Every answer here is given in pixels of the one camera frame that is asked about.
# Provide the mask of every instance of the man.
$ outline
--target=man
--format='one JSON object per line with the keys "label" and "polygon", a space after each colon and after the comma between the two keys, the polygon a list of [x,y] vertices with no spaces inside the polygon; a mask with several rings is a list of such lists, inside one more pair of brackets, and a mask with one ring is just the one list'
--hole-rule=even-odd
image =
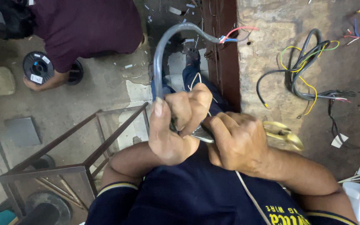
{"label": "man", "polygon": [[7,35],[1,38],[18,39],[34,33],[45,42],[55,75],[43,85],[24,77],[27,87],[36,91],[65,84],[78,57],[131,54],[143,38],[133,0],[36,0],[29,7],[0,0],[0,12],[7,28]]}
{"label": "man", "polygon": [[[156,98],[149,141],[112,157],[86,225],[357,224],[332,174],[298,154],[267,146],[260,120],[232,112],[205,118],[217,99],[212,101],[204,83],[191,84],[200,56],[189,51],[187,57],[192,60],[183,77],[192,91]],[[178,133],[169,130],[171,118]],[[214,144],[189,135],[202,120]]]}

